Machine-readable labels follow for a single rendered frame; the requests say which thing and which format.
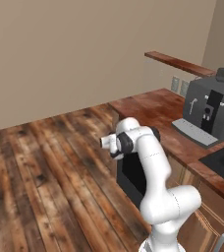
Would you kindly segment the wooden wall shelf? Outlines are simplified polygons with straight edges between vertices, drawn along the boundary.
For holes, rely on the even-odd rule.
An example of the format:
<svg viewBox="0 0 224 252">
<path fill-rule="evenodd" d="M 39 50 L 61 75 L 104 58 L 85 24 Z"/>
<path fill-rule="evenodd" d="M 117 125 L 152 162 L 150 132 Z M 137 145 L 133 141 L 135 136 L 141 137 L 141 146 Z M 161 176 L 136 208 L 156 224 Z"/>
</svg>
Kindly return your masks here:
<svg viewBox="0 0 224 252">
<path fill-rule="evenodd" d="M 144 56 L 198 77 L 214 76 L 216 74 L 216 72 L 213 70 L 204 68 L 202 66 L 198 66 L 188 61 L 175 58 L 157 51 L 146 52 Z"/>
</svg>

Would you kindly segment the grey coffee machine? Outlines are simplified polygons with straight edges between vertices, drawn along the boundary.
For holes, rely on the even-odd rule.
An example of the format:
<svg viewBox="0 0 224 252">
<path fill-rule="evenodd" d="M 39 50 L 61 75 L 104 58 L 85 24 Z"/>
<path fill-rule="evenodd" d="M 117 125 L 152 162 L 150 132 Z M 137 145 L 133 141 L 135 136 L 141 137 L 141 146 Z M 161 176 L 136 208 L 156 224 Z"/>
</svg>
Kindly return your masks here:
<svg viewBox="0 0 224 252">
<path fill-rule="evenodd" d="M 190 81 L 183 117 L 172 125 L 206 149 L 224 141 L 224 68 L 215 76 Z"/>
</svg>

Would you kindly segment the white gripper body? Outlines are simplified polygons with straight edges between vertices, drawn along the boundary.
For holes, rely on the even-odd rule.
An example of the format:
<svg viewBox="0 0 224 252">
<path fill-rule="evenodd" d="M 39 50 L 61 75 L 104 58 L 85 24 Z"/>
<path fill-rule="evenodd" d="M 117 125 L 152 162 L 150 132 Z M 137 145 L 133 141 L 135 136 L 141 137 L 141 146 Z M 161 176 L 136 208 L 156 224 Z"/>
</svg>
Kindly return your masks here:
<svg viewBox="0 0 224 252">
<path fill-rule="evenodd" d="M 119 160 L 124 157 L 124 154 L 120 151 L 117 151 L 116 153 L 111 153 L 110 156 L 115 160 Z"/>
</svg>

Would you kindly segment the wooden cupboard door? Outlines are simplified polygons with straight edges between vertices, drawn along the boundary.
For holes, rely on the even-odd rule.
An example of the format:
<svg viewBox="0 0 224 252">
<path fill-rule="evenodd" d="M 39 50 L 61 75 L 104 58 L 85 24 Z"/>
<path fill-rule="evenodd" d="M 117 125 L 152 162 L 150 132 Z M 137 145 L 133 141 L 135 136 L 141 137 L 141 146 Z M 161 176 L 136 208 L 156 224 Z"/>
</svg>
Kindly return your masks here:
<svg viewBox="0 0 224 252">
<path fill-rule="evenodd" d="M 213 252 L 224 233 L 224 200 L 204 197 L 201 207 L 181 227 L 178 241 L 187 252 Z"/>
</svg>

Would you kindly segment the wooden drawer front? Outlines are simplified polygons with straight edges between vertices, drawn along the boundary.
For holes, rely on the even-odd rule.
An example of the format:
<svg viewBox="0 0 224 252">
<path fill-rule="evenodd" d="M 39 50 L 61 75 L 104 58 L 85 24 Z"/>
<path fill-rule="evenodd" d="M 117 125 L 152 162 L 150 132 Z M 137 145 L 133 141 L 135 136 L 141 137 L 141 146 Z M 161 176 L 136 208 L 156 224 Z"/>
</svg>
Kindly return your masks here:
<svg viewBox="0 0 224 252">
<path fill-rule="evenodd" d="M 189 184 L 189 171 L 171 156 L 168 157 L 168 161 L 172 169 L 171 176 L 167 180 L 168 187 Z"/>
</svg>

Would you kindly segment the dark grey dishwasher door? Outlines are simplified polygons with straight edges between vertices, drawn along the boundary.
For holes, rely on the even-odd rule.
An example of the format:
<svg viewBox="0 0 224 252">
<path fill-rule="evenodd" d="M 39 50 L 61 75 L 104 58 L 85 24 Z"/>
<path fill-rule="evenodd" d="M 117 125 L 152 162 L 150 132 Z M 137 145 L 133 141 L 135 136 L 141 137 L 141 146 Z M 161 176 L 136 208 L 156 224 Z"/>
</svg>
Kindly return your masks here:
<svg viewBox="0 0 224 252">
<path fill-rule="evenodd" d="M 139 208 L 146 191 L 146 179 L 137 154 L 129 154 L 117 162 L 117 183 Z"/>
</svg>

